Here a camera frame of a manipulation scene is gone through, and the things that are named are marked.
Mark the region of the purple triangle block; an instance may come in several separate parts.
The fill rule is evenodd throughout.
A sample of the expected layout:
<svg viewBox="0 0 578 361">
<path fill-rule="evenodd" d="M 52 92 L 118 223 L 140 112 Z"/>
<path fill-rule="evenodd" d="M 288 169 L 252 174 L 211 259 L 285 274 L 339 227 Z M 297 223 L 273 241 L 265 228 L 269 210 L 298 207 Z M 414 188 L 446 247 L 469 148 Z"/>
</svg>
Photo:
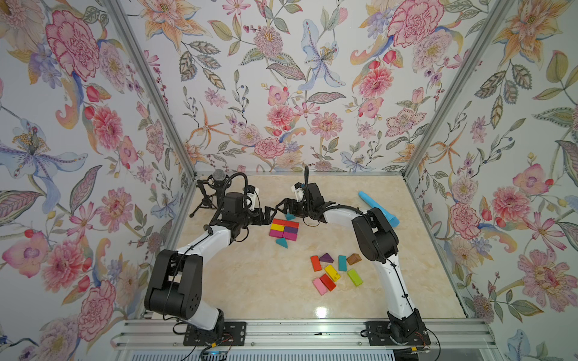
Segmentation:
<svg viewBox="0 0 578 361">
<path fill-rule="evenodd" d="M 333 262 L 334 262 L 333 257 L 331 257 L 331 255 L 328 254 L 328 253 L 323 254 L 322 256 L 320 256 L 320 257 L 319 257 L 319 260 L 320 260 L 322 263 L 333 263 Z"/>
</svg>

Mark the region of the black tripod mic stand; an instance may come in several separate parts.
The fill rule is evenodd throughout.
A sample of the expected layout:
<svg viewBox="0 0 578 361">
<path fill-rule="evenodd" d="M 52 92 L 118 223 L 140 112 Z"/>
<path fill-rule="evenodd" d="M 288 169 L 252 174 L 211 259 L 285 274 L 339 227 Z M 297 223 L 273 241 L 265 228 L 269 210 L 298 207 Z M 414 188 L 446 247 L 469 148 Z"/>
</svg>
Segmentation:
<svg viewBox="0 0 578 361">
<path fill-rule="evenodd" d="M 212 174 L 209 177 L 207 177 L 207 179 L 197 180 L 196 188 L 200 191 L 202 198 L 198 206 L 195 207 L 195 209 L 189 214 L 189 218 L 193 218 L 200 209 L 208 209 L 208 210 L 218 209 L 215 189 L 213 188 Z"/>
</svg>

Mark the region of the teal small block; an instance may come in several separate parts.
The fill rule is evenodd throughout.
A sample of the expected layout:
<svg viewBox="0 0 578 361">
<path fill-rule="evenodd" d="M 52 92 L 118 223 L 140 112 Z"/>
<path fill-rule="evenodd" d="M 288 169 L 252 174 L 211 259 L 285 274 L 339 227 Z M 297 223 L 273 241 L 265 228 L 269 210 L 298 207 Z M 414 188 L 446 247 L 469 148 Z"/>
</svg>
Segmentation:
<svg viewBox="0 0 578 361">
<path fill-rule="evenodd" d="M 347 272 L 348 263 L 347 263 L 347 257 L 346 256 L 344 256 L 344 255 L 338 256 L 338 269 L 340 272 Z"/>
</svg>

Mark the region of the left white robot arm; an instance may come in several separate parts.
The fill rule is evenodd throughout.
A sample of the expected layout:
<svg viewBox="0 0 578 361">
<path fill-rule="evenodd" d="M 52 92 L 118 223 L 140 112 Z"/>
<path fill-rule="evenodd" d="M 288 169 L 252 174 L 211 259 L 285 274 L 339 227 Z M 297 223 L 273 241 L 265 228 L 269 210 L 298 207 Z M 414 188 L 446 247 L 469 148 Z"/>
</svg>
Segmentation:
<svg viewBox="0 0 578 361">
<path fill-rule="evenodd" d="M 232 245 L 242 230 L 270 225 L 274 217 L 273 208 L 260 207 L 257 188 L 227 193 L 200 237 L 183 248 L 159 253 L 144 298 L 145 309 L 221 333 L 222 311 L 203 300 L 204 266 Z"/>
</svg>

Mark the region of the red rectangular block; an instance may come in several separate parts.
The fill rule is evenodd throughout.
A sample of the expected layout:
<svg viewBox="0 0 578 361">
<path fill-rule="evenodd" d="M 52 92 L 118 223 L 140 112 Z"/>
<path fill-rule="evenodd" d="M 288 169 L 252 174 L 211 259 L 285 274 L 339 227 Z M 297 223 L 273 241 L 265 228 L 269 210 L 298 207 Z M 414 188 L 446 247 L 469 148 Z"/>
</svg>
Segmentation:
<svg viewBox="0 0 578 361">
<path fill-rule="evenodd" d="M 293 221 L 285 221 L 285 226 L 286 227 L 290 227 L 290 228 L 295 228 L 298 229 L 300 224 L 298 222 L 293 222 Z"/>
<path fill-rule="evenodd" d="M 311 260 L 311 264 L 312 264 L 312 268 L 314 272 L 320 272 L 322 270 L 322 265 L 321 262 L 319 260 L 318 256 L 312 256 L 310 257 Z"/>
<path fill-rule="evenodd" d="M 322 276 L 320 277 L 320 281 L 322 282 L 323 285 L 325 285 L 325 287 L 326 287 L 330 292 L 333 291 L 333 290 L 337 287 L 336 284 L 335 284 L 335 282 L 332 280 L 332 278 L 331 278 L 329 275 L 327 275 L 327 274 L 322 275 Z"/>
<path fill-rule="evenodd" d="M 280 219 L 274 219 L 272 224 L 278 225 L 280 227 L 286 227 L 287 226 L 287 221 L 283 221 Z"/>
</svg>

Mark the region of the blue toy microphone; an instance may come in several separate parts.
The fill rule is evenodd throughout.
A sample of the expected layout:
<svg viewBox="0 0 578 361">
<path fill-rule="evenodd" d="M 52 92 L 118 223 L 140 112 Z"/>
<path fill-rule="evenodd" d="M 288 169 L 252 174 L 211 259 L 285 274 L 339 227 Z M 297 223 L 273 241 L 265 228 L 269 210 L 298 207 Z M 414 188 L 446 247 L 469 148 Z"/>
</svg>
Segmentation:
<svg viewBox="0 0 578 361">
<path fill-rule="evenodd" d="M 388 212 L 387 210 L 385 210 L 384 207 L 382 207 L 377 201 L 375 201 L 372 197 L 370 197 L 368 194 L 366 194 L 365 192 L 360 191 L 358 193 L 359 197 L 370 207 L 370 208 L 377 208 L 379 209 L 385 216 L 385 218 L 387 219 L 387 221 L 390 223 L 390 225 L 393 228 L 396 228 L 400 225 L 400 221 L 399 219 L 394 216 L 392 213 Z"/>
</svg>

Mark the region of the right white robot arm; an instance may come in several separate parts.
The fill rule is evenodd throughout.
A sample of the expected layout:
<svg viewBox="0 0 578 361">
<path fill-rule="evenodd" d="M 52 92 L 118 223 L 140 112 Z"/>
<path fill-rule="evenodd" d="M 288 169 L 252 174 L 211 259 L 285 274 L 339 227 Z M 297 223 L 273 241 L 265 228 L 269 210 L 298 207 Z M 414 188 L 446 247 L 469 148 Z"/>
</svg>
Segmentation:
<svg viewBox="0 0 578 361">
<path fill-rule="evenodd" d="M 283 214 L 309 218 L 321 224 L 349 226 L 355 233 L 364 258 L 375 266 L 388 306 L 385 332 L 394 344 L 409 344 L 415 336 L 424 336 L 425 324 L 407 290 L 400 269 L 399 238 L 394 228 L 400 221 L 365 192 L 359 197 L 369 206 L 367 211 L 350 205 L 327 202 L 317 184 L 297 183 L 292 186 L 295 197 L 275 206 Z"/>
</svg>

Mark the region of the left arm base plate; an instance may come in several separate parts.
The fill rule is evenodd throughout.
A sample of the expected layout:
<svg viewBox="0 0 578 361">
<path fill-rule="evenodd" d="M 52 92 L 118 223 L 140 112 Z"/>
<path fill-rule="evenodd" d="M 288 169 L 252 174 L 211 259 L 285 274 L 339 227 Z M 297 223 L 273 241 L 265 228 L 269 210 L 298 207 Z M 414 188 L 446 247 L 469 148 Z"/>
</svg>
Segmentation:
<svg viewBox="0 0 578 361">
<path fill-rule="evenodd" d="M 190 346 L 227 346 L 240 347 L 245 345 L 247 335 L 246 322 L 218 323 L 212 330 L 204 330 L 188 325 L 183 340 L 183 345 Z"/>
</svg>

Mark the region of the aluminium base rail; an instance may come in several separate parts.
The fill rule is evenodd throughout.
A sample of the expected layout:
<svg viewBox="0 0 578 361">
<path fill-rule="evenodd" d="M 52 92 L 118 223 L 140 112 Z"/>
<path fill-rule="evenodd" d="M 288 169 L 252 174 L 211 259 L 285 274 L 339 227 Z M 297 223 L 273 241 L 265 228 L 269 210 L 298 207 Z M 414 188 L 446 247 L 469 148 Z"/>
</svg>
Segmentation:
<svg viewBox="0 0 578 361">
<path fill-rule="evenodd" d="M 374 320 L 238 320 L 221 341 L 195 341 L 162 320 L 125 324 L 111 344 L 115 360 L 501 360 L 478 319 L 427 319 L 407 345 L 388 345 Z"/>
</svg>

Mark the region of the magenta rectangular block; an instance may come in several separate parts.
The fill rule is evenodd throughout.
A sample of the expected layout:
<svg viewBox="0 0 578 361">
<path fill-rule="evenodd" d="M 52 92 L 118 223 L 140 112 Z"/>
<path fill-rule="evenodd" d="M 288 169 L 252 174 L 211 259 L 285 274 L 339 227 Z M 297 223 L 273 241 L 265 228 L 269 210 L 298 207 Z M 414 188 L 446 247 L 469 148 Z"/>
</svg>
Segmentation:
<svg viewBox="0 0 578 361">
<path fill-rule="evenodd" d="M 287 233 L 287 232 L 283 232 L 282 237 L 285 238 L 286 240 L 289 240 L 289 241 L 296 241 L 296 240 L 297 240 L 297 237 L 298 237 L 298 234 L 297 234 L 297 233 Z"/>
<path fill-rule="evenodd" d="M 276 239 L 283 239 L 284 238 L 284 232 L 278 231 L 278 230 L 270 230 L 269 236 L 274 237 Z"/>
</svg>

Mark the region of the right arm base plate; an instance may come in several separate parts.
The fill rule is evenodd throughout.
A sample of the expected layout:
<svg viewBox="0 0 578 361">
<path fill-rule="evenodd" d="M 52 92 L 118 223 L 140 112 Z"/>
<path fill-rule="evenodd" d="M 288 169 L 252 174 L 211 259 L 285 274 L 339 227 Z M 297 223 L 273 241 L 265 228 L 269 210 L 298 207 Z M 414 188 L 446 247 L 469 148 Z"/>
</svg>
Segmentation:
<svg viewBox="0 0 578 361">
<path fill-rule="evenodd" d="M 367 321 L 364 324 L 363 336 L 370 346 L 424 347 L 430 346 L 430 332 L 424 323 L 414 331 L 404 331 L 400 326 L 391 326 L 388 321 Z"/>
</svg>

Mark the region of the pink rectangular block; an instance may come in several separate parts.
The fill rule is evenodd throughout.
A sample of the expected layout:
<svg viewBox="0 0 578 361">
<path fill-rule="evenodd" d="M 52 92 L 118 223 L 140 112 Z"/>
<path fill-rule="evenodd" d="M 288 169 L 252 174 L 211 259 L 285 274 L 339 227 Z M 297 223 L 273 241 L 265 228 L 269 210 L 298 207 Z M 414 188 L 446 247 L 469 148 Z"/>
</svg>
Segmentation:
<svg viewBox="0 0 578 361">
<path fill-rule="evenodd" d="M 312 283 L 320 296 L 323 296 L 328 292 L 328 288 L 325 286 L 325 284 L 322 282 L 320 278 L 314 279 Z"/>
</svg>

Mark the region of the green rectangular block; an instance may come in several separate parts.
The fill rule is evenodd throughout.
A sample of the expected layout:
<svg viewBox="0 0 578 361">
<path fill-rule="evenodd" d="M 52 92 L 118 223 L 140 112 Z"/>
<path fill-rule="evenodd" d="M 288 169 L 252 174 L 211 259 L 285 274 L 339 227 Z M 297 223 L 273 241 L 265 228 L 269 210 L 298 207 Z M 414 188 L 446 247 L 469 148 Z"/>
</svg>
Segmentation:
<svg viewBox="0 0 578 361">
<path fill-rule="evenodd" d="M 358 275 L 355 269 L 349 269 L 349 271 L 347 271 L 347 275 L 349 276 L 349 279 L 355 285 L 355 287 L 359 287 L 361 286 L 361 284 L 363 284 L 361 276 Z"/>
</svg>

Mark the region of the black rhinestone microphone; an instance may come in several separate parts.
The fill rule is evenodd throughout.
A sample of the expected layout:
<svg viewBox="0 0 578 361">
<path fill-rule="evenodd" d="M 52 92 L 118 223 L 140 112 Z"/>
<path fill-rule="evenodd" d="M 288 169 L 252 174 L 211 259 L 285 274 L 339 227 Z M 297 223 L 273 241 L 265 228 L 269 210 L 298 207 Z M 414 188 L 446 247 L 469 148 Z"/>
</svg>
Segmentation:
<svg viewBox="0 0 578 361">
<path fill-rule="evenodd" d="M 220 206 L 225 195 L 228 176 L 222 169 L 217 169 L 212 174 L 213 188 L 217 198 L 217 205 Z"/>
</svg>

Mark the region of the brown small block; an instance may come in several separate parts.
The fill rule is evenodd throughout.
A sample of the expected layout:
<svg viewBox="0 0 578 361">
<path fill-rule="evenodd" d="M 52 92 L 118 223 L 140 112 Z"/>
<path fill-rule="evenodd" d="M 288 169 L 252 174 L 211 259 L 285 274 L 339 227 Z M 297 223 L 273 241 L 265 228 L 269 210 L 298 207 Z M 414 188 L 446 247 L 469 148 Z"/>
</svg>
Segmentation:
<svg viewBox="0 0 578 361">
<path fill-rule="evenodd" d="M 361 262 L 362 258 L 359 254 L 352 254 L 351 256 L 346 258 L 347 263 L 349 264 L 349 266 L 353 266 L 356 263 Z"/>
</svg>

